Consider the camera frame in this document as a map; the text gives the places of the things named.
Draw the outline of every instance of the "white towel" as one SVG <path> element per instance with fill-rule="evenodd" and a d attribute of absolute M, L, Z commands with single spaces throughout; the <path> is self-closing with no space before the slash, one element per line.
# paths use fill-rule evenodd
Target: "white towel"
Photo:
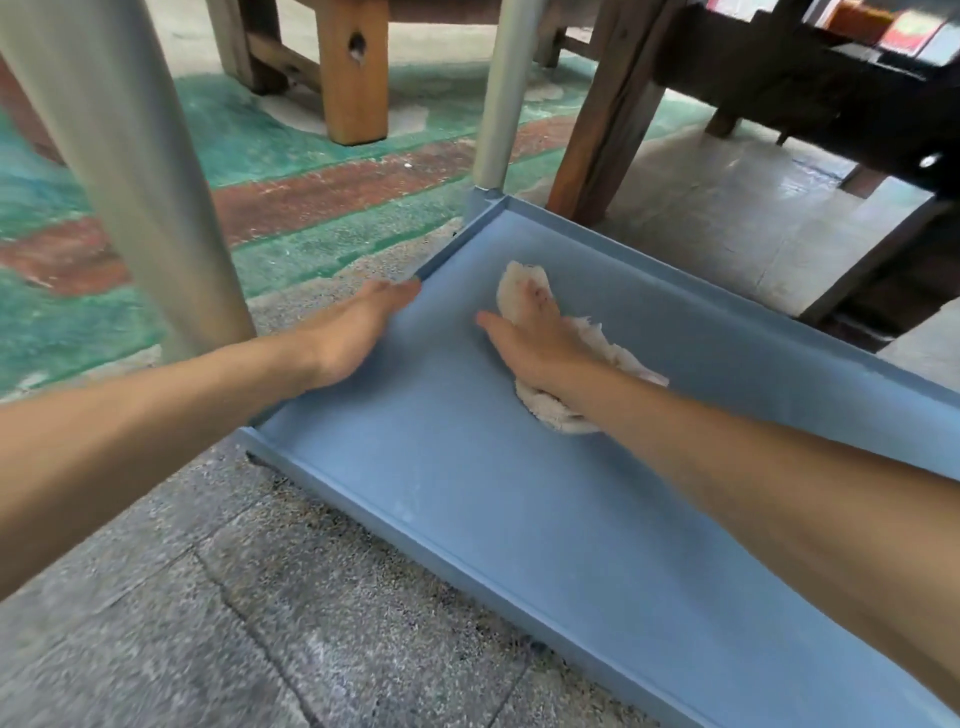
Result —
<path fill-rule="evenodd" d="M 514 324 L 519 322 L 521 286 L 529 279 L 533 279 L 540 288 L 553 296 L 546 272 L 539 265 L 521 265 L 516 261 L 511 262 L 496 290 L 496 305 L 500 309 L 500 315 Z M 626 349 L 607 341 L 607 337 L 600 330 L 600 324 L 592 324 L 587 317 L 570 318 L 568 321 L 573 324 L 587 346 L 617 369 L 664 387 L 669 384 L 669 379 L 665 376 L 647 369 Z M 600 431 L 600 428 L 586 417 L 574 412 L 557 398 L 529 387 L 519 380 L 516 382 L 516 395 L 538 420 L 558 432 L 568 435 L 586 435 Z"/>

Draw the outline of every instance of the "gray metal leg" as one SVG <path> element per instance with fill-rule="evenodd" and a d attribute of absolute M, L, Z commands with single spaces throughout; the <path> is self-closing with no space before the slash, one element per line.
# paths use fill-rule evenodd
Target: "gray metal leg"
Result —
<path fill-rule="evenodd" d="M 481 189 L 501 189 L 506 179 L 545 5 L 546 0 L 503 0 L 500 6 L 473 163 L 473 183 Z"/>
<path fill-rule="evenodd" d="M 174 356 L 255 336 L 143 0 L 0 0 L 0 54 L 159 308 Z"/>

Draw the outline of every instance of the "painted concrete floor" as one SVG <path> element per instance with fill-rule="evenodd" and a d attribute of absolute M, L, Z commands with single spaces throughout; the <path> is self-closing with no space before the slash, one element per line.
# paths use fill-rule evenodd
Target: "painted concrete floor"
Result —
<path fill-rule="evenodd" d="M 194 5 L 171 3 L 177 12 L 160 23 L 168 51 L 197 46 L 185 65 L 209 51 Z M 446 52 L 454 46 L 489 53 L 480 40 Z M 858 201 L 833 189 L 843 160 L 792 142 L 778 149 L 763 130 L 725 142 L 699 131 L 644 145 L 601 230 L 787 313 L 923 199 L 888 182 Z M 526 196 L 542 200 L 548 181 L 531 185 Z M 457 224 L 330 278 L 261 292 L 257 324 L 288 326 L 364 277 L 395 277 Z M 958 332 L 951 305 L 882 355 L 960 389 Z M 0 605 L 2 725 L 644 722 L 346 517 L 248 464 L 230 440 Z"/>

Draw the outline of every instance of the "hole in wooden leg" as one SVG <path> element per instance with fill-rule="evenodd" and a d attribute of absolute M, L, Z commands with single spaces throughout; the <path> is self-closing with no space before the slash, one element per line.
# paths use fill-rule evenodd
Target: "hole in wooden leg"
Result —
<path fill-rule="evenodd" d="M 358 63 L 362 63 L 364 54 L 367 53 L 367 39 L 363 37 L 362 33 L 356 31 L 347 41 L 347 49 L 350 51 L 351 58 Z"/>

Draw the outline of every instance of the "right hand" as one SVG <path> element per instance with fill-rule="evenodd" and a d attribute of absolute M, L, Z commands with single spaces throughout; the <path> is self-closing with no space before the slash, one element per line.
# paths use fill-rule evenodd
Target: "right hand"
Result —
<path fill-rule="evenodd" d="M 596 362 L 573 325 L 560 315 L 557 302 L 532 280 L 521 291 L 519 318 L 512 324 L 481 311 L 477 324 L 524 384 L 558 397 L 564 373 Z"/>

